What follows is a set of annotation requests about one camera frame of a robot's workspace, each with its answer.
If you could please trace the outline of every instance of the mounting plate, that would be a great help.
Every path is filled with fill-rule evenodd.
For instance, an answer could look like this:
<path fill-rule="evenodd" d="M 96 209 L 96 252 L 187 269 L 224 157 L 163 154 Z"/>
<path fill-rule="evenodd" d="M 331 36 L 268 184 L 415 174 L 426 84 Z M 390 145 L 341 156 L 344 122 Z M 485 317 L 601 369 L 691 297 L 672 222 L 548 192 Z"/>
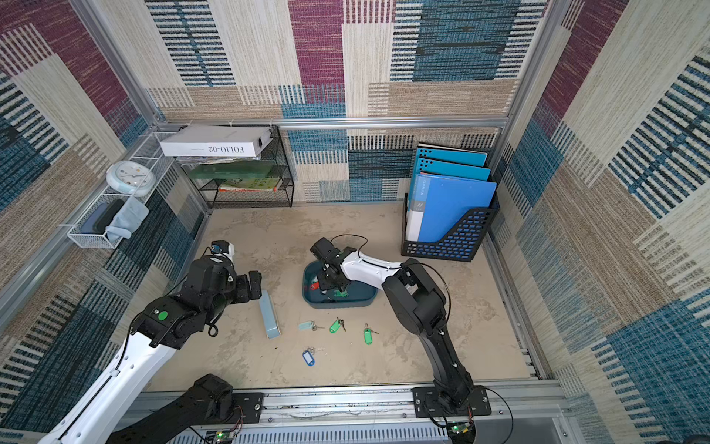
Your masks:
<path fill-rule="evenodd" d="M 263 405 L 263 393 L 232 393 L 231 400 L 233 406 L 241 406 L 245 424 L 258 424 L 261 418 L 261 407 Z M 236 422 L 238 416 L 232 415 L 228 422 Z M 207 422 L 208 424 L 226 423 L 227 421 Z"/>
<path fill-rule="evenodd" d="M 491 405 L 488 394 L 483 386 L 474 386 L 469 395 L 469 405 L 456 412 L 445 412 L 439 402 L 439 391 L 434 387 L 414 387 L 414 409 L 417 418 L 441 418 L 443 416 L 468 416 L 469 409 L 474 416 L 487 416 L 491 414 Z"/>

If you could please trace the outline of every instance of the green key tag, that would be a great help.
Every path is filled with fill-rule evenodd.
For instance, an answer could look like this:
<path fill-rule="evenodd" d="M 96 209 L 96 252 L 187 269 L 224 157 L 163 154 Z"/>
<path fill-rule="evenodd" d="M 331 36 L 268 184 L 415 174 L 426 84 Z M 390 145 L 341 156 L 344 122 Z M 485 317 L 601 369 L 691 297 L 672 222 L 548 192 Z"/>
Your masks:
<path fill-rule="evenodd" d="M 335 333 L 340 328 L 340 319 L 336 320 L 333 325 L 330 326 L 330 332 Z"/>
<path fill-rule="evenodd" d="M 365 334 L 365 343 L 367 345 L 372 344 L 372 330 L 366 328 L 365 330 L 363 330 L 363 333 Z"/>

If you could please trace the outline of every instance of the blue folder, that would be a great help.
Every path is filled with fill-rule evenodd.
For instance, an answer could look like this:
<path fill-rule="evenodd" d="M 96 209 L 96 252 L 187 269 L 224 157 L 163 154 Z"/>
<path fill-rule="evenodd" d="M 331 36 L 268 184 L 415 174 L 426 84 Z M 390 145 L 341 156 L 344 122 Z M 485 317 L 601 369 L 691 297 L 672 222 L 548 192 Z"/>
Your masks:
<path fill-rule="evenodd" d="M 458 168 L 458 166 L 449 167 L 448 165 L 448 162 L 452 162 L 465 166 L 482 167 L 486 162 L 487 156 L 488 154 L 480 153 L 478 151 L 464 151 L 455 148 L 419 144 L 419 146 L 417 147 L 417 155 L 414 158 L 414 171 L 412 173 L 412 182 L 409 185 L 410 202 L 412 201 L 412 195 L 414 194 L 415 174 L 424 172 L 424 170 L 427 169 L 427 172 L 432 174 L 455 175 L 470 179 L 488 180 L 488 176 L 491 174 L 490 170 L 488 170 L 488 174 L 486 174 L 486 171 L 482 170 L 471 171 L 466 170 L 465 168 Z M 422 159 L 444 161 L 446 163 L 431 164 L 428 162 L 422 162 Z"/>
<path fill-rule="evenodd" d="M 407 213 L 408 241 L 437 242 L 471 208 L 491 205 L 495 182 L 426 173 L 415 174 Z"/>
<path fill-rule="evenodd" d="M 428 159 L 434 159 L 436 161 L 446 161 L 463 163 L 464 165 L 470 166 L 483 166 L 486 162 L 486 157 L 488 154 L 481 153 L 478 151 L 463 151 L 454 149 L 442 149 L 442 148 L 429 148 L 429 147 L 419 147 L 417 148 L 417 157 L 424 157 Z"/>

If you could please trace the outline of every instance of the dusty floor surface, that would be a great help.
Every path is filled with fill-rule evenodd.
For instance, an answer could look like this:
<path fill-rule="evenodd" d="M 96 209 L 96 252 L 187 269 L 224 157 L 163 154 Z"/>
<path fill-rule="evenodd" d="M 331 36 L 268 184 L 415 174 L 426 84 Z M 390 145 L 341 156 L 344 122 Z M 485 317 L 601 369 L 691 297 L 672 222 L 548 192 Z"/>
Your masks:
<path fill-rule="evenodd" d="M 207 373 L 235 388 L 431 381 L 420 341 L 400 325 L 382 291 L 363 308 L 316 310 L 301 296 L 303 269 L 315 260 L 309 249 L 320 237 L 361 234 L 369 238 L 363 253 L 402 261 L 401 221 L 400 203 L 215 211 L 200 252 L 213 240 L 236 246 L 237 273 L 263 274 L 281 336 L 266 337 L 257 302 L 230 305 L 218 323 L 219 335 L 193 335 L 147 390 L 185 390 Z M 340 237 L 334 243 L 357 248 L 362 240 Z M 444 276 L 452 292 L 449 333 L 474 380 L 529 377 L 483 250 L 470 264 L 426 262 Z M 329 327 L 336 317 L 345 320 L 346 332 L 297 328 L 308 320 Z M 363 339 L 365 323 L 379 332 L 372 345 Z M 313 367 L 303 362 L 306 347 L 317 349 Z"/>

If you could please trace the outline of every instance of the clock face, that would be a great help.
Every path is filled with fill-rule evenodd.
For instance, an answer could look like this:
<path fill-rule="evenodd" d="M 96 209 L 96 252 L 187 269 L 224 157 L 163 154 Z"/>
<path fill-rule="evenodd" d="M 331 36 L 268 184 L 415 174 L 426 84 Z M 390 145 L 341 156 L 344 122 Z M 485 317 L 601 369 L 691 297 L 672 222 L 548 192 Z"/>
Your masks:
<path fill-rule="evenodd" d="M 150 168 L 133 161 L 120 161 L 106 172 L 109 186 L 124 194 L 136 197 L 147 195 L 155 185 L 155 175 Z"/>
<path fill-rule="evenodd" d="M 136 162 L 123 162 L 116 169 L 116 177 L 121 182 L 134 187 L 137 187 L 149 174 L 151 174 L 149 169 Z"/>

